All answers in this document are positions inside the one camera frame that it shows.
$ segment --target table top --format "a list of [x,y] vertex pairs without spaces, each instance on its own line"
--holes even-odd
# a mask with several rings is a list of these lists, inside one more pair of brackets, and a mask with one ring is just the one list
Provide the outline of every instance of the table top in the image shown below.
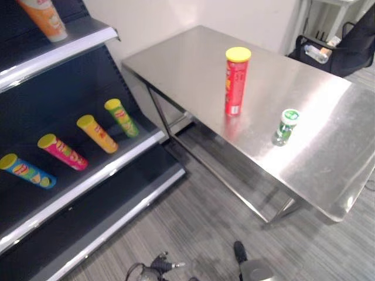
[[[226,57],[252,51],[243,111],[224,113]],[[198,26],[122,61],[259,167],[333,221],[341,221],[375,165],[375,93],[340,77]],[[272,144],[281,112],[301,120]]]

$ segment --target shelf edge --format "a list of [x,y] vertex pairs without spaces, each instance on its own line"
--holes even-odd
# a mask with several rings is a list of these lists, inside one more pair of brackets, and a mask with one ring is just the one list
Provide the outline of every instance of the shelf edge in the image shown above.
[[25,221],[23,224],[18,226],[16,229],[5,235],[0,240],[0,255],[10,248],[12,245],[17,244],[22,238],[27,236],[35,228],[37,228],[41,223],[48,219],[51,215],[62,209],[69,202],[72,202],[75,198],[91,189],[92,187],[98,185],[105,179],[116,174],[116,172],[129,163],[136,156],[140,155],[142,152],[149,149],[151,146],[158,143],[164,137],[164,133],[159,131],[154,135],[150,136],[148,139],[129,150],[125,154],[121,155],[119,158],[111,162],[110,164],[104,166],[96,174],[89,177],[84,182],[78,184],[74,189],[70,190],[66,194],[62,195],[56,201],[48,205],[42,211],[38,212],[29,220]]
[[140,203],[138,203],[130,212],[124,215],[120,220],[115,222],[112,226],[104,231],[98,238],[84,248],[78,255],[68,261],[61,269],[59,269],[53,276],[48,278],[47,281],[57,281],[61,279],[65,274],[70,272],[83,260],[88,258],[88,255],[94,252],[101,244],[103,244],[109,237],[124,226],[128,221],[139,214],[143,209],[147,208],[151,202],[160,196],[168,187],[170,187],[175,181],[181,178],[185,174],[185,170],[181,168],[172,177],[167,179],[161,186],[153,191],[149,196],[145,197]]
[[5,70],[5,72],[2,71],[1,74],[6,76],[1,78],[0,75],[0,93],[19,85],[33,74],[38,73],[51,65],[104,43],[109,39],[116,38],[117,36],[116,30],[109,26],[73,42],[57,47],[56,49],[41,54],[40,56],[17,66],[13,66]]

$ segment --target pink pringles can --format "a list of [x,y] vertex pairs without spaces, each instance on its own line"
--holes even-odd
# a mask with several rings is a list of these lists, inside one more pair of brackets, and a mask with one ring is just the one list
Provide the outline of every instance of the pink pringles can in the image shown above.
[[52,133],[42,136],[37,142],[37,145],[74,170],[82,171],[88,165],[88,161],[84,157],[79,155]]

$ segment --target white bottle cap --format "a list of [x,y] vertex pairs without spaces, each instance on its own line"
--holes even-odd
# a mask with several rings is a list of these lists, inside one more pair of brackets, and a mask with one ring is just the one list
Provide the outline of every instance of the white bottle cap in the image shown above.
[[288,108],[282,112],[281,121],[286,125],[295,126],[297,125],[300,116],[301,114],[298,110]]

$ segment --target cable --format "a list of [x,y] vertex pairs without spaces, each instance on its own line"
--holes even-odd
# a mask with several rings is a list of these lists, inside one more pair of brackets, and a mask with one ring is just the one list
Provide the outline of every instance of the cable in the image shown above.
[[137,268],[137,267],[139,267],[139,266],[142,266],[142,268],[145,268],[146,266],[144,265],[144,263],[141,263],[141,262],[137,262],[137,263],[135,263],[135,264],[133,264],[130,268],[129,268],[129,270],[128,270],[128,272],[127,272],[127,277],[125,277],[125,281],[128,281],[128,279],[129,279],[129,277],[130,277],[130,274]]

